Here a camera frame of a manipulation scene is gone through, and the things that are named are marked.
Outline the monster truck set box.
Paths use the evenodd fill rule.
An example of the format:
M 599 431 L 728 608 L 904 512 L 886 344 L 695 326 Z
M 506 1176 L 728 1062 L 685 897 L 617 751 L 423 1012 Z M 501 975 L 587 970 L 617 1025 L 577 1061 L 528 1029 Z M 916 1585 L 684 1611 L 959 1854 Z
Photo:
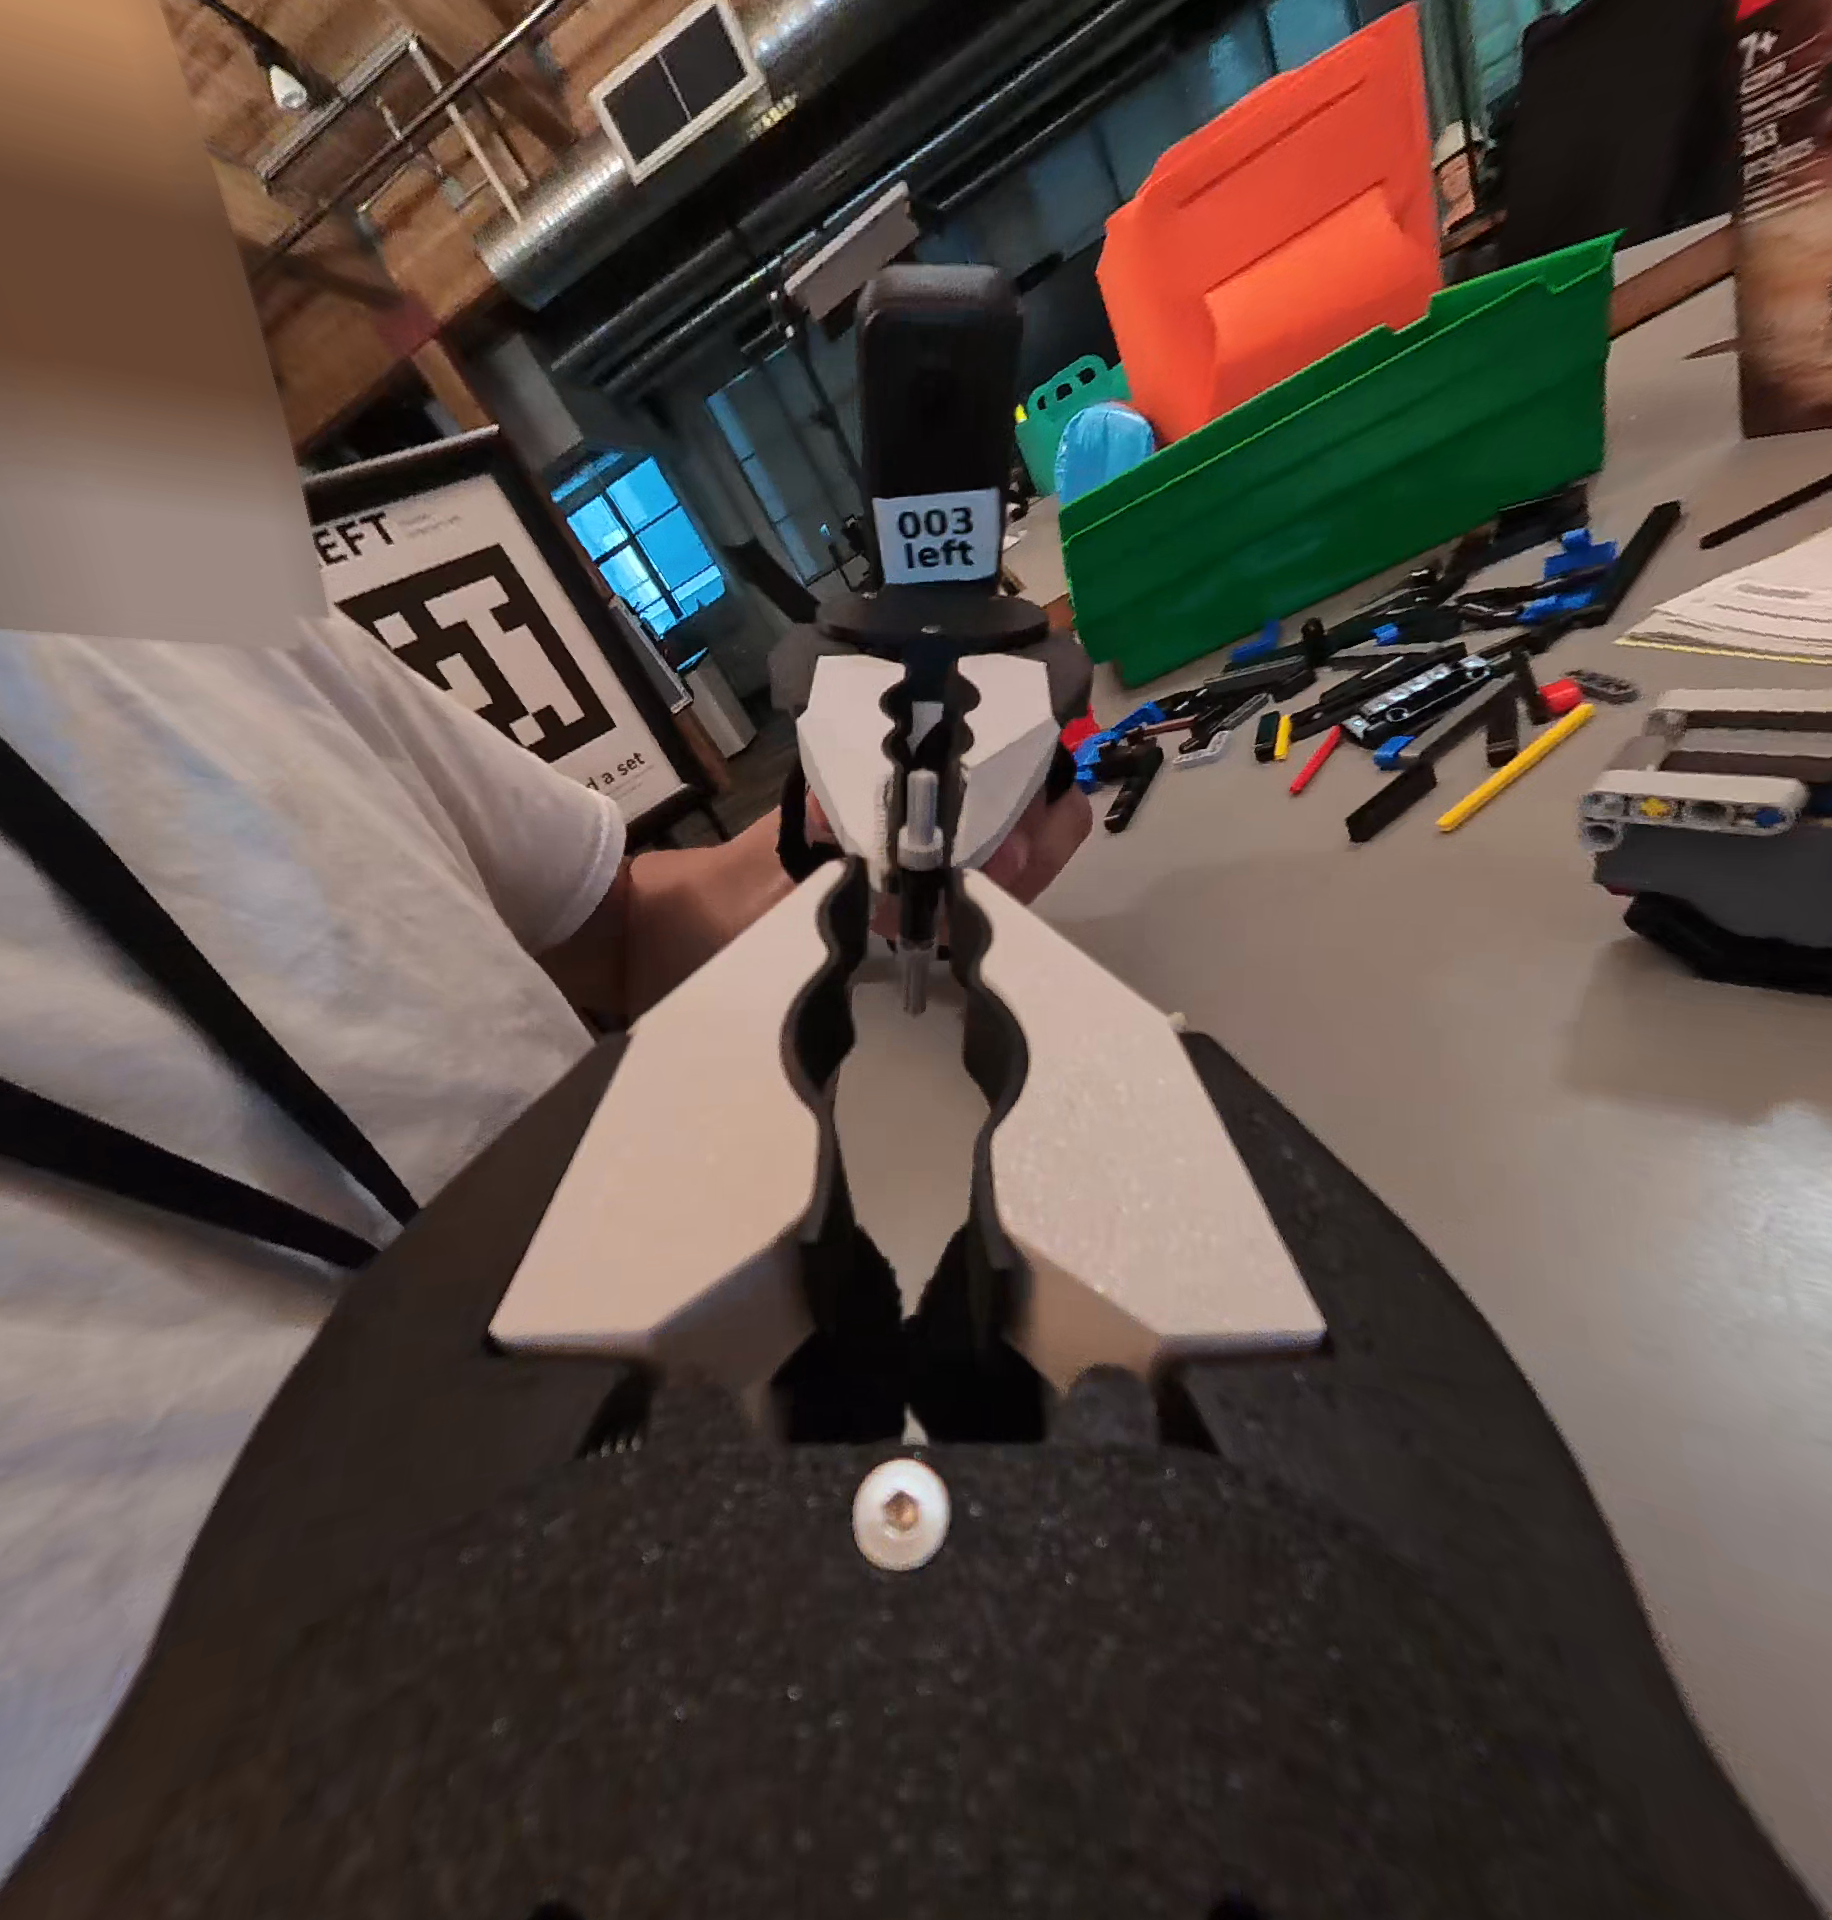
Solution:
M 1832 428 L 1832 1 L 1736 3 L 1747 436 Z

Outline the partly built lego model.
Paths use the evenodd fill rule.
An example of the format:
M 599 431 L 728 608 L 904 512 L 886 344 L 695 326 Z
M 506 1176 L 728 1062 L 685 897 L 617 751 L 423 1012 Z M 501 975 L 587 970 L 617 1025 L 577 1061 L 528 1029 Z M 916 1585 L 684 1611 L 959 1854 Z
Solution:
M 1832 999 L 1832 688 L 1665 689 L 1577 835 L 1626 929 L 1689 973 Z

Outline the blue plastic bag bundle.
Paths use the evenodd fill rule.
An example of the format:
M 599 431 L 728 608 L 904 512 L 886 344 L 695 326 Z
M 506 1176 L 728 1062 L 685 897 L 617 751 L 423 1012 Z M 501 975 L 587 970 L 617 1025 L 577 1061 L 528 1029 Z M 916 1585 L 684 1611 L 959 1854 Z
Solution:
M 1069 508 L 1158 451 L 1158 434 L 1145 413 L 1120 398 L 1098 400 L 1062 426 L 1055 451 L 1055 492 Z

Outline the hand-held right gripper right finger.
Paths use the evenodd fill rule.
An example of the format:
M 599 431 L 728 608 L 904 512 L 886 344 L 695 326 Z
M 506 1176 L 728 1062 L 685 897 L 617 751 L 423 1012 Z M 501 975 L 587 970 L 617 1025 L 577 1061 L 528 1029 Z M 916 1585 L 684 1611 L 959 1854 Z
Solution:
M 1095 1372 L 1302 1357 L 1325 1311 L 1188 1035 L 981 875 L 949 905 L 971 1209 L 907 1323 L 916 1425 L 1022 1443 Z

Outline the green plastic storage bin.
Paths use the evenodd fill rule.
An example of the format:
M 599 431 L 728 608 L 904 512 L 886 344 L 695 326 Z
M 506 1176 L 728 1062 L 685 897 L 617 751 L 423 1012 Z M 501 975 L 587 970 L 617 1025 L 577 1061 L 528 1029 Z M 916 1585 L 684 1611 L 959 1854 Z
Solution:
M 1452 284 L 1060 503 L 1091 660 L 1156 681 L 1595 475 L 1617 239 Z

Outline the studio light panel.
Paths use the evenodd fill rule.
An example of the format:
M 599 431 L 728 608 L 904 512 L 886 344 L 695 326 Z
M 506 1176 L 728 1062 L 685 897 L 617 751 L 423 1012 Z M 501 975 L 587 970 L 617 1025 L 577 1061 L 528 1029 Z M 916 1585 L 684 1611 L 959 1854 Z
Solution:
M 920 227 L 911 187 L 898 179 L 818 250 L 784 276 L 784 302 L 808 322 L 824 322 L 854 299 L 916 241 Z

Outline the pile of loose lego pieces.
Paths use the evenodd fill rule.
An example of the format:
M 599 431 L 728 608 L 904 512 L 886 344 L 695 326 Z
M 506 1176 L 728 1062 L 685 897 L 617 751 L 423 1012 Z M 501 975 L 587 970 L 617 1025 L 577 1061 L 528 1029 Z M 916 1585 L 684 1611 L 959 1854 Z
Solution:
M 1436 762 L 1471 735 L 1500 767 L 1581 705 L 1586 674 L 1544 681 L 1539 660 L 1607 625 L 1683 518 L 1665 500 L 1626 538 L 1600 536 L 1583 483 L 1505 509 L 1350 614 L 1311 614 L 1296 636 L 1268 620 L 1194 685 L 1109 727 L 1086 713 L 1067 729 L 1074 785 L 1112 792 L 1104 827 L 1120 834 L 1163 768 L 1216 764 L 1246 731 L 1253 760 L 1292 764 L 1292 797 L 1354 749 L 1385 777 L 1346 827 L 1364 845 L 1432 792 Z

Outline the long black lego axle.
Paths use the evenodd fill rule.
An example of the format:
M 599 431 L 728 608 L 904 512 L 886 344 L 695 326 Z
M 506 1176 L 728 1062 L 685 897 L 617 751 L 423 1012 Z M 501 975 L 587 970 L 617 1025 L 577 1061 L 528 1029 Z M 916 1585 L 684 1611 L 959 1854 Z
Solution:
M 1820 478 L 1793 488 L 1791 492 L 1778 494 L 1764 505 L 1722 522 L 1700 539 L 1701 551 L 1712 551 L 1725 547 L 1733 539 L 1743 539 L 1744 536 L 1773 525 L 1786 516 L 1791 516 L 1799 509 L 1812 505 L 1832 494 L 1832 470 L 1822 473 Z

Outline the framed black white marker poster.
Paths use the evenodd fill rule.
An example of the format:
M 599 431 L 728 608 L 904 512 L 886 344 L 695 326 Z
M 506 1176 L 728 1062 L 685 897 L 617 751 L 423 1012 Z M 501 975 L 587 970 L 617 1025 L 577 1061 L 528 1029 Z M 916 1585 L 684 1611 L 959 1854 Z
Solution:
M 632 846 L 720 827 L 690 691 L 498 426 L 305 475 L 329 600 L 458 706 L 611 800 Z

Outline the person's left hand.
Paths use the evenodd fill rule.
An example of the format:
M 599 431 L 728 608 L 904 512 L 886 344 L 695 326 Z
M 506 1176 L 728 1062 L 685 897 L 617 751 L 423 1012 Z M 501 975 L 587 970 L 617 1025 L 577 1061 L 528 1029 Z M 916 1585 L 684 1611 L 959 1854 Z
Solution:
M 1075 758 L 1055 748 L 1045 788 L 1024 807 L 1019 825 L 991 852 L 979 872 L 1024 905 L 1041 897 L 1092 832 L 1091 801 L 1075 785 Z M 843 856 L 827 819 L 808 792 L 799 764 L 784 777 L 779 816 L 779 856 L 784 875 L 801 881 Z

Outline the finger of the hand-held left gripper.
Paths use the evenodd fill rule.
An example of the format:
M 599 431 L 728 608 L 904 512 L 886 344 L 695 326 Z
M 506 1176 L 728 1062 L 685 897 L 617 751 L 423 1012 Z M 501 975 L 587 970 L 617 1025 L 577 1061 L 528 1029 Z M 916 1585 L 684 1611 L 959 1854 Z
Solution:
M 846 655 L 817 665 L 798 722 L 808 795 L 834 846 L 870 875 L 901 870 L 907 723 L 902 661 Z
M 1060 743 L 1047 666 L 1019 655 L 952 660 L 939 731 L 942 868 L 979 870 L 1045 788 Z

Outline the orange plastic bin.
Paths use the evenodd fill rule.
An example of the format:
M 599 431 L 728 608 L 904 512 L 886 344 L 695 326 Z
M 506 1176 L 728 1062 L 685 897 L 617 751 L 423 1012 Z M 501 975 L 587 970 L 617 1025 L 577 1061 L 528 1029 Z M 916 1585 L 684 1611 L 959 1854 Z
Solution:
M 1441 292 L 1415 3 L 1182 137 L 1109 221 L 1131 404 L 1175 443 Z

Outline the yellow lego axle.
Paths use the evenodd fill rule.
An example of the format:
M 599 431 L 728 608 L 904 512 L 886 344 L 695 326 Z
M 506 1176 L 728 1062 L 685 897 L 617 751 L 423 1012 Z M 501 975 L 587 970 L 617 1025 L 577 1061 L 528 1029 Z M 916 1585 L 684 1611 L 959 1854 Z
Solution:
M 1590 700 L 1581 700 L 1568 713 L 1545 723 L 1522 749 L 1518 749 L 1471 795 L 1450 806 L 1434 822 L 1434 830 L 1442 835 L 1459 832 L 1492 804 L 1502 800 L 1505 792 L 1511 790 L 1518 782 L 1526 780 L 1539 764 L 1544 764 L 1555 749 L 1560 749 L 1568 740 L 1581 733 L 1595 718 L 1597 705 Z

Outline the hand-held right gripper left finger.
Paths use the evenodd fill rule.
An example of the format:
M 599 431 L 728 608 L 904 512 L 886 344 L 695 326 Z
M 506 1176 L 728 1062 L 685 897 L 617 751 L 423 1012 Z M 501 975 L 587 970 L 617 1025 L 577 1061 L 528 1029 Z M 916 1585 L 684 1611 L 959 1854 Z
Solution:
M 902 1440 L 896 1275 L 834 1113 L 870 916 L 865 866 L 836 858 L 634 1021 L 495 1345 L 697 1374 L 798 1442 Z

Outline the white air vent grille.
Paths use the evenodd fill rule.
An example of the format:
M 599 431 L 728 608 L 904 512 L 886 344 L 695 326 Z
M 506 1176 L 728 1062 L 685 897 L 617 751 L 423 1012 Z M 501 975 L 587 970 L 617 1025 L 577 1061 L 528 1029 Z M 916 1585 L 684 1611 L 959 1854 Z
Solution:
M 601 128 L 637 183 L 767 98 L 767 78 L 728 1 L 695 1 L 590 91 Z

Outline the white instruction booklet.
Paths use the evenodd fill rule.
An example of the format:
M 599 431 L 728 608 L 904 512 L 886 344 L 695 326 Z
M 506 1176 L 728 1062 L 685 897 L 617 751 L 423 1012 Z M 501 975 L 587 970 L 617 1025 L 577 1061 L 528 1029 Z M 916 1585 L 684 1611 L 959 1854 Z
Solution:
M 1665 600 L 1621 644 L 1832 666 L 1832 527 Z

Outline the silver ventilation duct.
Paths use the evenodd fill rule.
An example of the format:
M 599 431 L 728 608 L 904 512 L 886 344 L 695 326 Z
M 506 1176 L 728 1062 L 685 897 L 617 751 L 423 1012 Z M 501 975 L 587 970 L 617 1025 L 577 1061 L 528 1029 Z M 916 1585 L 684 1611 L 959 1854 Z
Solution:
M 731 3 L 749 90 L 637 156 L 601 126 L 476 253 L 539 312 L 607 262 L 795 258 L 896 183 L 945 176 L 1112 66 L 1167 3 Z

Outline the teal plastic basket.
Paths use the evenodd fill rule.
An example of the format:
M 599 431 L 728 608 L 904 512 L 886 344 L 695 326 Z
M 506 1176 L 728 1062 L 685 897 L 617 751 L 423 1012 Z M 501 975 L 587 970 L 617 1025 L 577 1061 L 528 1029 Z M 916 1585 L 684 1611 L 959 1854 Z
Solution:
M 1118 361 L 1095 353 L 1058 368 L 1019 402 L 1016 440 L 1034 492 L 1056 492 L 1056 455 L 1067 423 L 1101 402 L 1129 402 L 1129 385 Z

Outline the small grey lego axle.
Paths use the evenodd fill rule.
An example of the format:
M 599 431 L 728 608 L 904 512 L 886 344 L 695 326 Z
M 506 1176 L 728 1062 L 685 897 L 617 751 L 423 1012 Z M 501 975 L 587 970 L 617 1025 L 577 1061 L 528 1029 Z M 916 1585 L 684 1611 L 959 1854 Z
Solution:
M 907 774 L 894 854 L 902 1010 L 911 1018 L 920 1018 L 929 1010 L 930 973 L 947 929 L 952 897 L 942 787 L 936 771 L 912 768 Z

